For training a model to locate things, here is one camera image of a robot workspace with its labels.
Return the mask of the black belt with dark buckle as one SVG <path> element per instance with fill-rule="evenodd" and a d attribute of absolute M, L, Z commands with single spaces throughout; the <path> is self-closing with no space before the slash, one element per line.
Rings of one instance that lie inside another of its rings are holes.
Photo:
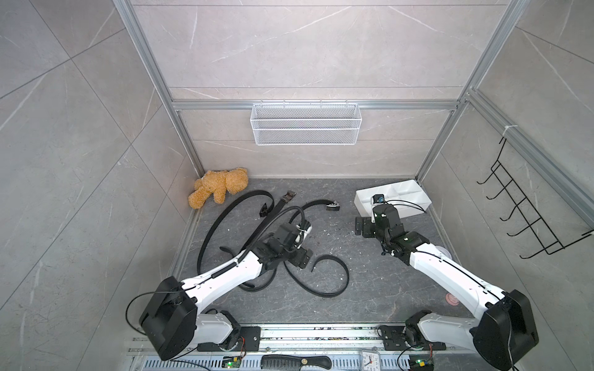
<path fill-rule="evenodd" d="M 212 236 L 214 235 L 216 229 L 219 227 L 219 225 L 222 223 L 222 221 L 225 219 L 225 217 L 235 208 L 237 207 L 240 203 L 246 201 L 246 199 L 255 197 L 255 196 L 267 196 L 268 198 L 271 199 L 272 201 L 272 205 L 270 205 L 270 207 L 268 206 L 267 203 L 264 204 L 264 206 L 261 208 L 260 210 L 260 217 L 264 217 L 264 220 L 258 225 L 258 227 L 256 228 L 255 232 L 246 240 L 245 244 L 244 244 L 244 248 L 247 248 L 256 238 L 257 236 L 266 229 L 266 227 L 272 222 L 273 218 L 278 216 L 282 209 L 284 208 L 284 206 L 290 202 L 296 195 L 296 192 L 289 190 L 279 201 L 278 204 L 275 204 L 275 199 L 272 196 L 271 193 L 269 193 L 268 191 L 265 190 L 254 190 L 254 191 L 250 191 L 248 193 L 243 194 L 242 196 L 239 196 L 237 199 L 235 199 L 234 202 L 232 202 L 222 213 L 220 216 L 218 216 L 218 218 L 215 220 L 215 222 L 213 223 L 212 227 L 210 228 L 210 230 L 207 232 L 207 236 L 204 239 L 204 242 L 202 244 L 202 247 L 200 249 L 198 258 L 196 260 L 196 274 L 200 275 L 201 274 L 201 264 L 202 261 L 204 259 L 204 255 L 205 252 L 207 250 L 207 245 L 210 242 L 210 239 L 212 238 Z"/>

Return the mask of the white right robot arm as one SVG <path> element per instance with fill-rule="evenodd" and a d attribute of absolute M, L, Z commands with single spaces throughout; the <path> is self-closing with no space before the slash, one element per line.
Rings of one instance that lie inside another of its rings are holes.
<path fill-rule="evenodd" d="M 442 253 L 426 237 L 405 230 L 395 206 L 384 203 L 355 219 L 355 233 L 380 242 L 382 253 L 433 279 L 462 303 L 471 318 L 415 313 L 405 322 L 408 348 L 445 343 L 477 352 L 498 370 L 511 370 L 539 343 L 529 299 L 479 278 Z"/>

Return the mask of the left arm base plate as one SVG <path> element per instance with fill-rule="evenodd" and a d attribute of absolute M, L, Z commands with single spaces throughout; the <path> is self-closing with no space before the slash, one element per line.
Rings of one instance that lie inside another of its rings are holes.
<path fill-rule="evenodd" d="M 261 342 L 261 327 L 247 326 L 241 327 L 238 331 L 233 331 L 229 338 L 222 344 L 202 343 L 197 347 L 198 352 L 257 352 Z"/>

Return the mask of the left green circuit board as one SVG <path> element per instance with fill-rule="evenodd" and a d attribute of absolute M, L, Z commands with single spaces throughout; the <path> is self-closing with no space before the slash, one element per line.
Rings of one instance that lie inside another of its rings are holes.
<path fill-rule="evenodd" d="M 239 369 L 241 367 L 242 358 L 240 356 L 227 356 L 221 361 L 221 366 L 226 369 Z"/>

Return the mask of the green circuit board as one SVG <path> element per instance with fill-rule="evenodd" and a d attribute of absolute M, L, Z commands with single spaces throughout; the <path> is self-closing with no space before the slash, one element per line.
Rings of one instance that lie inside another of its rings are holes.
<path fill-rule="evenodd" d="M 435 364 L 432 358 L 411 356 L 408 361 L 410 371 L 433 371 Z"/>
<path fill-rule="evenodd" d="M 241 367 L 242 358 L 240 356 L 227 356 L 221 361 L 221 366 L 226 369 L 239 369 Z"/>

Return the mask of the small white clock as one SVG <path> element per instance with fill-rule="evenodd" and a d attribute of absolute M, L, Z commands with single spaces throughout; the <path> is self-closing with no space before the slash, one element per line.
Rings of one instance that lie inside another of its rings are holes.
<path fill-rule="evenodd" d="M 381 371 L 381 355 L 374 351 L 362 351 L 360 370 Z"/>

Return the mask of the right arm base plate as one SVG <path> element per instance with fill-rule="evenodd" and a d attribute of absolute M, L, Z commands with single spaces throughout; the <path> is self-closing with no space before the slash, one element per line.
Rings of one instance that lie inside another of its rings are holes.
<path fill-rule="evenodd" d="M 447 350 L 445 343 L 428 341 L 414 326 L 380 325 L 377 327 L 377 334 L 386 351 L 405 350 L 409 346 L 411 346 L 413 350 Z"/>

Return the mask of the black belt with silver buckle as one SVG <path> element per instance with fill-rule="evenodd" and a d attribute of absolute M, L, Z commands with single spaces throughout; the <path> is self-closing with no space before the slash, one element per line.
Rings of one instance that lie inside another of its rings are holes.
<path fill-rule="evenodd" d="M 243 250 L 245 250 L 247 247 L 250 247 L 255 242 L 257 237 L 270 240 L 273 237 L 273 234 L 269 233 L 264 235 L 264 232 L 266 232 L 266 230 L 272 225 L 273 221 L 276 221 L 279 216 L 285 215 L 288 210 L 295 210 L 295 214 L 292 215 L 288 221 L 288 224 L 292 225 L 292 222 L 295 218 L 298 216 L 303 216 L 305 211 L 311 207 L 325 206 L 329 211 L 338 211 L 340 209 L 338 202 L 329 199 L 316 199 L 304 204 L 301 207 L 289 207 L 287 209 L 282 207 L 281 204 L 282 201 L 279 201 L 273 210 L 269 210 L 268 207 L 264 205 L 265 209 L 263 213 L 265 213 L 266 219 L 258 226 L 252 236 L 248 238 Z M 289 268 L 287 264 L 288 262 L 289 261 L 284 261 L 282 263 L 286 274 L 303 290 L 320 298 L 335 298 L 343 294 L 351 281 L 350 270 L 347 264 L 339 257 L 330 254 L 320 255 L 312 264 L 308 264 L 308 267 L 311 268 L 311 273 L 308 276 L 294 272 Z M 314 274 L 313 272 L 317 264 L 323 262 L 331 263 L 329 271 L 326 270 L 326 272 L 323 272 L 319 275 Z"/>

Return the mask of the white compartment storage tray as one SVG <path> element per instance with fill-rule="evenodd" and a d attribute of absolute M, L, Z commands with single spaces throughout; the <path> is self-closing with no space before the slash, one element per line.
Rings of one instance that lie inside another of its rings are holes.
<path fill-rule="evenodd" d="M 400 218 L 425 213 L 432 201 L 415 180 L 394 182 L 363 190 L 357 190 L 354 205 L 361 216 L 373 217 L 373 197 L 383 195 L 385 200 L 396 207 Z"/>

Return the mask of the brown teddy bear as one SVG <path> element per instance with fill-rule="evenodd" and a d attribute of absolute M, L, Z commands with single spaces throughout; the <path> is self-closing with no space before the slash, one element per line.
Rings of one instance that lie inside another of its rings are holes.
<path fill-rule="evenodd" d="M 213 201 L 216 204 L 223 204 L 227 193 L 235 195 L 245 190 L 248 184 L 248 171 L 245 168 L 208 171 L 202 178 L 194 182 L 194 191 L 188 196 L 189 206 L 199 210 L 210 196 L 213 196 Z"/>

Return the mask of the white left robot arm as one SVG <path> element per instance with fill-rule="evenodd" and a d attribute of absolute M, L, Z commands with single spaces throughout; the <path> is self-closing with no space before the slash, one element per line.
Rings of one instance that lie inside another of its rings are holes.
<path fill-rule="evenodd" d="M 202 275 L 182 281 L 174 277 L 164 279 L 139 318 L 142 331 L 159 358 L 171 360 L 192 344 L 235 348 L 241 331 L 235 318 L 227 311 L 206 314 L 204 309 L 282 262 L 306 267 L 312 252 L 303 248 L 303 241 L 311 230 L 308 221 L 283 224 L 275 233 L 255 241 L 243 253 Z"/>

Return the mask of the right green circuit board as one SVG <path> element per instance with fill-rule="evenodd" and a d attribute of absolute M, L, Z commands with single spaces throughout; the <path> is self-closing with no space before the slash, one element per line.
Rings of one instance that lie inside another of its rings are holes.
<path fill-rule="evenodd" d="M 410 371 L 433 371 L 435 364 L 432 358 L 411 356 L 408 361 Z"/>

